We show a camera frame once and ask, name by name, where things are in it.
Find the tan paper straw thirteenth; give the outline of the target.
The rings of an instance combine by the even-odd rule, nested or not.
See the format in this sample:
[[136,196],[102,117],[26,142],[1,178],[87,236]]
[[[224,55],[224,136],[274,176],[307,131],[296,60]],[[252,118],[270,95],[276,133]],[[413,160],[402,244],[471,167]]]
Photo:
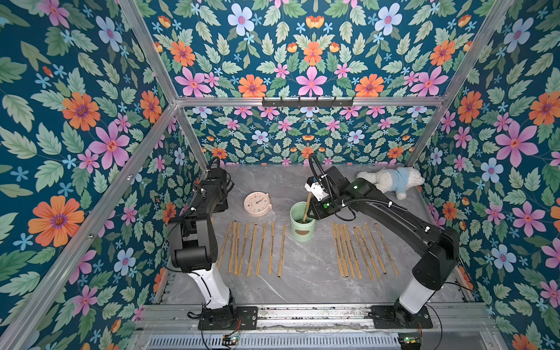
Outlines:
[[358,227],[353,227],[353,231],[354,231],[355,236],[357,237],[358,246],[359,246],[360,253],[362,255],[362,258],[363,258],[363,261],[364,261],[364,264],[365,264],[365,267],[366,267],[366,270],[367,270],[367,274],[369,275],[370,280],[373,281],[374,276],[372,274],[372,271],[370,269],[370,265],[368,263],[368,259],[366,257],[366,253],[365,253],[365,250],[364,250],[365,247],[363,245],[363,240],[362,240],[361,235],[359,233]]

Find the tan paper straw fifteenth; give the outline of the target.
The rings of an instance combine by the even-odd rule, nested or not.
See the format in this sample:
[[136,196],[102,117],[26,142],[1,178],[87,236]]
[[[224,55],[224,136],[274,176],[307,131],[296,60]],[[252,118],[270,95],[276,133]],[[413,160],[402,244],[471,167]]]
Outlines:
[[373,233],[372,233],[372,231],[371,231],[370,226],[369,226],[368,223],[365,224],[365,229],[367,230],[367,233],[368,233],[368,235],[370,236],[370,240],[371,240],[371,242],[372,242],[373,249],[374,249],[374,252],[375,252],[375,255],[376,255],[377,263],[379,264],[379,267],[380,267],[380,269],[381,269],[381,272],[382,272],[383,275],[386,275],[386,268],[385,268],[385,266],[384,266],[384,262],[383,262],[383,260],[382,260],[382,258],[381,258],[381,254],[380,254],[380,252],[379,252],[377,243],[376,243],[376,241],[375,241],[375,239],[374,239],[374,237],[373,237]]

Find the tan paper straw eleventh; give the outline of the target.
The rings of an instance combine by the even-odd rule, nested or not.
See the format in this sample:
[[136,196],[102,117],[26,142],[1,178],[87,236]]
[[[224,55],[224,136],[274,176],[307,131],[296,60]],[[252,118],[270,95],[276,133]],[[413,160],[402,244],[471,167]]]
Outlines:
[[344,242],[344,249],[345,249],[346,257],[347,257],[346,258],[347,266],[348,266],[348,269],[349,269],[349,272],[350,272],[350,276],[352,278],[355,278],[356,275],[355,275],[355,272],[354,272],[354,264],[353,264],[353,261],[352,261],[351,252],[350,252],[350,249],[349,249],[348,236],[347,236],[346,233],[347,233],[346,227],[344,225],[341,226],[342,240]]

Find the tan paper straw sixteenth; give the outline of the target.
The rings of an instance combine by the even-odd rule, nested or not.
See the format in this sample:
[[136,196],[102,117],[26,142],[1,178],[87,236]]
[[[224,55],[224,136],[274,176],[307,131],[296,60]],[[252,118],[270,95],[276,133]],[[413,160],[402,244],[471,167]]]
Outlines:
[[390,263],[390,265],[391,265],[391,267],[392,267],[392,270],[394,271],[395,276],[399,276],[399,272],[398,272],[397,267],[396,267],[396,265],[395,265],[395,261],[393,260],[393,257],[392,257],[392,255],[391,255],[391,253],[390,253],[390,251],[389,251],[389,247],[387,246],[386,241],[385,241],[385,239],[384,239],[384,237],[383,237],[383,235],[382,235],[382,232],[381,232],[381,230],[380,230],[380,228],[379,228],[379,224],[378,224],[378,223],[375,223],[375,227],[376,227],[376,231],[377,231],[377,233],[378,233],[378,235],[379,235],[379,238],[380,238],[380,240],[381,240],[381,242],[382,242],[382,246],[383,246],[383,249],[384,249],[384,251],[385,251],[385,254],[386,254],[386,256],[387,256],[387,258],[388,258],[388,260],[389,260],[389,263]]

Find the tan paper straw fourteenth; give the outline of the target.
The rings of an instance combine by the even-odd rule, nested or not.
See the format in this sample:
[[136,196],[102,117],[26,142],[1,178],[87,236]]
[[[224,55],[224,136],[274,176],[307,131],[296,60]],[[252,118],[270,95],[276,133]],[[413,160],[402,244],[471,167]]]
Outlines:
[[358,231],[359,231],[360,236],[361,236],[361,238],[362,238],[362,240],[363,240],[363,242],[364,242],[364,245],[365,245],[367,254],[368,254],[369,258],[370,258],[370,262],[371,262],[371,264],[372,264],[372,266],[373,266],[373,269],[374,269],[374,271],[375,271],[375,274],[376,274],[376,276],[380,279],[380,278],[381,278],[381,274],[379,273],[379,269],[378,269],[378,266],[377,266],[377,264],[376,264],[376,261],[375,261],[375,259],[374,259],[374,257],[373,257],[373,253],[372,253],[372,251],[371,251],[371,249],[370,249],[370,246],[369,246],[369,244],[368,244],[368,242],[367,242],[367,239],[366,239],[366,237],[365,237],[365,235],[364,235],[364,233],[363,233],[362,226],[358,226]]

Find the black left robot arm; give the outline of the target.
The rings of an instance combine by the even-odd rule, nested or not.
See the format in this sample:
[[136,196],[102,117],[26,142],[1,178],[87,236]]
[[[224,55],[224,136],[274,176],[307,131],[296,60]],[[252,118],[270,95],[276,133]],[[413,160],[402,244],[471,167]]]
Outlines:
[[233,302],[217,267],[219,244],[211,221],[213,214],[228,209],[232,189],[229,173],[220,166],[220,159],[213,157],[206,179],[194,188],[190,208],[168,223],[172,266],[196,283],[209,310],[223,309]]

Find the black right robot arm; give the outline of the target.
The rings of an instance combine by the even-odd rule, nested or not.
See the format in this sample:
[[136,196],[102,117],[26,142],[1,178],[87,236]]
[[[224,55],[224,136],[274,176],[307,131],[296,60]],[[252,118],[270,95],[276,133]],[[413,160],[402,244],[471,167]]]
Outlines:
[[306,213],[310,218],[323,220],[343,209],[358,211],[378,220],[420,255],[411,281],[393,308],[395,319],[410,322],[458,265],[459,233],[418,218],[386,197],[370,180],[361,177],[350,182],[335,166],[324,170],[315,155],[309,156],[309,166],[312,176],[306,182],[306,190],[311,200]]

